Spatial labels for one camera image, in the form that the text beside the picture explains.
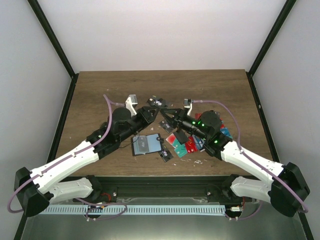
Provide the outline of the black VIP card pile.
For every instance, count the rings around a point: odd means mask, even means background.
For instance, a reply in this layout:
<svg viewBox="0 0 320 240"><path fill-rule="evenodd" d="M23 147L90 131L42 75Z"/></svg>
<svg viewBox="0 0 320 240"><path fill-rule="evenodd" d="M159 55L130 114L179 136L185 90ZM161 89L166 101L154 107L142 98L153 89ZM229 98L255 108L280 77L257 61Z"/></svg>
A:
<svg viewBox="0 0 320 240"><path fill-rule="evenodd" d="M151 96L146 103L151 107L158 107L160 109L168 107L168 103L165 99L154 95Z"/></svg>

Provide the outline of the plain black card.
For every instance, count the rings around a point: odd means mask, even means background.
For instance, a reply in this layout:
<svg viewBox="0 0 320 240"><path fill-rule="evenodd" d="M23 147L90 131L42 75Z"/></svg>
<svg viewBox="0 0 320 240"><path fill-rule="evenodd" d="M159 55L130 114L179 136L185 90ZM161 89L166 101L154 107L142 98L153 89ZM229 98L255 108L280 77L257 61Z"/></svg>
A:
<svg viewBox="0 0 320 240"><path fill-rule="evenodd" d="M178 129L173 134L181 145L184 145L189 141L189 138L186 136L185 132L181 129Z"/></svg>

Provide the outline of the white card red circle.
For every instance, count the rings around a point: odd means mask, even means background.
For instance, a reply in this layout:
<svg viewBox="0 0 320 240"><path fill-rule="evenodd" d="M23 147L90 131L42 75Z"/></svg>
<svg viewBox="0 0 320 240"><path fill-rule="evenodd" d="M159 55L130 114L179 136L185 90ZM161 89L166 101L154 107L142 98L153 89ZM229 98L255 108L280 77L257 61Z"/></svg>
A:
<svg viewBox="0 0 320 240"><path fill-rule="evenodd" d="M179 141L173 133L166 138L166 141L175 149L180 145Z"/></svg>

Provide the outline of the black leather card holder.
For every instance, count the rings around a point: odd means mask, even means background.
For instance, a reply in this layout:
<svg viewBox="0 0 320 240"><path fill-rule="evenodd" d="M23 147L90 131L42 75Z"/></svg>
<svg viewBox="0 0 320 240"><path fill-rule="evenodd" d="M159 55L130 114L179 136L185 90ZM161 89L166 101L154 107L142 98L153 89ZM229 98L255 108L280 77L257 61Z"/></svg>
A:
<svg viewBox="0 0 320 240"><path fill-rule="evenodd" d="M135 135L131 138L131 150L133 156L147 155L161 152L163 138L159 133L149 135Z"/></svg>

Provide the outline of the red card with gold text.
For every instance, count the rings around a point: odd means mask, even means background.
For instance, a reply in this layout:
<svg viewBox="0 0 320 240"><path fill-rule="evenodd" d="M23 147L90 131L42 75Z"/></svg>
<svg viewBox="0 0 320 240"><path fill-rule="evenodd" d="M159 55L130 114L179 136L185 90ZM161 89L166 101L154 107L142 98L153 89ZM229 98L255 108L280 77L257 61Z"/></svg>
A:
<svg viewBox="0 0 320 240"><path fill-rule="evenodd" d="M194 153L202 149L202 145L193 136L189 136L188 141L184 145L188 153Z"/></svg>

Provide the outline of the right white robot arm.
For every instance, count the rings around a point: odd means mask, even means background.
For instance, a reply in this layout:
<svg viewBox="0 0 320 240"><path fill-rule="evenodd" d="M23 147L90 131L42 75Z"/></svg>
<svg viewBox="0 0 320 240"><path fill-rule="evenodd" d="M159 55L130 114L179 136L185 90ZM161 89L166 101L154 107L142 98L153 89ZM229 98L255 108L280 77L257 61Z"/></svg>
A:
<svg viewBox="0 0 320 240"><path fill-rule="evenodd" d="M209 156L255 176L255 180L238 176L224 186L225 200L232 202L238 197L262 200L287 217L309 211L304 201L310 189L294 163L281 164L243 148L238 141L220 131L222 121L212 110L203 112L198 119L181 108L163 108L160 113L172 128L177 129L179 140L185 140L186 134L194 135L204 141L203 148Z"/></svg>

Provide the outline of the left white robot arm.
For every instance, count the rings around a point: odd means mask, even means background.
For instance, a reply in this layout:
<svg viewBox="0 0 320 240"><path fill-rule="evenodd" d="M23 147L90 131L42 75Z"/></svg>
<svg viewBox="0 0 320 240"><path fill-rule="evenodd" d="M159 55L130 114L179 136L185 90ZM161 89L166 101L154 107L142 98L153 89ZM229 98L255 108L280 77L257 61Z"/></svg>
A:
<svg viewBox="0 0 320 240"><path fill-rule="evenodd" d="M97 202L102 189L93 177L64 181L77 170L97 162L120 148L121 142L136 135L153 123L158 115L156 106L143 106L130 111L118 107L100 128L78 146L55 160L32 170L22 167L15 173L14 196L27 217L44 211L50 204L81 198Z"/></svg>

